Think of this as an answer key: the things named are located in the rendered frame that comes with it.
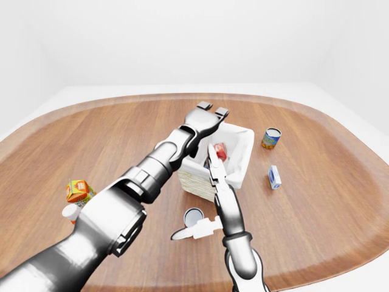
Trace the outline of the grey topped tin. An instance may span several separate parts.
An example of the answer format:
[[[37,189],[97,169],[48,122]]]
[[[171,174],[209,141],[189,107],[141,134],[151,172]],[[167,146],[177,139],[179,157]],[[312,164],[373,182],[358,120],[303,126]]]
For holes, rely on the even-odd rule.
[[[184,213],[184,225],[186,228],[194,226],[202,219],[204,219],[204,213],[197,207],[191,207]]]

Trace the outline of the blue and yellow tin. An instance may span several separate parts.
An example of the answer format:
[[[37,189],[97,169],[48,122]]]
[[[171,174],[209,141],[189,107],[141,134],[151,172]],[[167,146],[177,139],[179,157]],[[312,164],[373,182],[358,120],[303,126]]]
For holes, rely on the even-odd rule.
[[[263,139],[261,141],[261,145],[264,148],[273,149],[276,146],[280,137],[281,137],[281,131],[279,129],[268,128],[265,131],[265,134],[264,134]]]

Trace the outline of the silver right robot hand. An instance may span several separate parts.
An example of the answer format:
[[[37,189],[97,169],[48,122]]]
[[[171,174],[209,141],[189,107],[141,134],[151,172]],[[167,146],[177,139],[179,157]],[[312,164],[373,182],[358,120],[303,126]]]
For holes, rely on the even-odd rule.
[[[172,240],[185,238],[202,238],[213,235],[215,230],[222,229],[224,235],[232,236],[245,231],[243,215],[233,187],[226,181],[224,164],[218,158],[214,146],[208,145],[208,164],[210,183],[215,189],[214,203],[217,216],[213,221],[209,218],[198,220],[193,226],[176,231]]]

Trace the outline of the white bottle with orange base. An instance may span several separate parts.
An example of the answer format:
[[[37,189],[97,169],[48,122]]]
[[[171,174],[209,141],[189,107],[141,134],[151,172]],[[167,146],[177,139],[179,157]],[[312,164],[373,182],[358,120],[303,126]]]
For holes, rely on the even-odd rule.
[[[62,210],[62,216],[64,218],[67,218],[72,224],[75,224],[82,208],[78,206],[77,204],[68,204],[63,210]]]

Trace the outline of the orange juice carton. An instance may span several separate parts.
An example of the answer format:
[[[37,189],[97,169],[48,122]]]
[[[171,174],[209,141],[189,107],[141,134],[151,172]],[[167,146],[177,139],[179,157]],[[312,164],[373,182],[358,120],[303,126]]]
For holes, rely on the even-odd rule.
[[[85,180],[69,180],[66,186],[66,200],[68,203],[83,207],[94,196],[95,191]]]

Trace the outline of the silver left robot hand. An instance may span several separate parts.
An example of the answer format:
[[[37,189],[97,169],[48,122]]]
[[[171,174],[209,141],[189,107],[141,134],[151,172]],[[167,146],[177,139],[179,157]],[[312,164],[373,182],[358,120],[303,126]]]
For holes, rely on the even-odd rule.
[[[187,148],[197,147],[201,139],[213,134],[220,123],[229,115],[229,110],[219,107],[214,113],[209,112],[211,103],[201,101],[196,108],[191,110],[184,119],[181,129],[193,135]]]

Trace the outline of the white and blue milk carton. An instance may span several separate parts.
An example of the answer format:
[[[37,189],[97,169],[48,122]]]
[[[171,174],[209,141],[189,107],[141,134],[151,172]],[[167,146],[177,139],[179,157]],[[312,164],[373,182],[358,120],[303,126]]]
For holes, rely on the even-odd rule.
[[[281,178],[276,165],[271,165],[269,167],[268,177],[270,181],[270,186],[273,190],[276,190],[281,186]]]

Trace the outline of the red food packet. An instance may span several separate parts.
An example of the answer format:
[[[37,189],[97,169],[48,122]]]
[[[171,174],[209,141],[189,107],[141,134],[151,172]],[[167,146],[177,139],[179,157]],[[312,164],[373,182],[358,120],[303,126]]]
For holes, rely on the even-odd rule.
[[[213,147],[215,149],[218,159],[220,159],[222,162],[225,162],[228,158],[227,147],[225,146],[225,144],[223,142],[217,143]]]

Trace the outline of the white lined woven basket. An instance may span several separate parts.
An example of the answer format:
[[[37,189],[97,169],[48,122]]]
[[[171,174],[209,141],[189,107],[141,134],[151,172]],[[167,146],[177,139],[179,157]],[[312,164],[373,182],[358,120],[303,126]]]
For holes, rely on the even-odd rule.
[[[208,144],[223,143],[227,149],[224,162],[226,182],[234,189],[240,189],[250,161],[255,134],[253,130],[229,123],[220,124],[218,130],[205,137],[199,144],[194,158],[186,157],[177,171],[184,191],[203,199],[213,201],[215,189],[210,184],[210,172],[204,168]]]

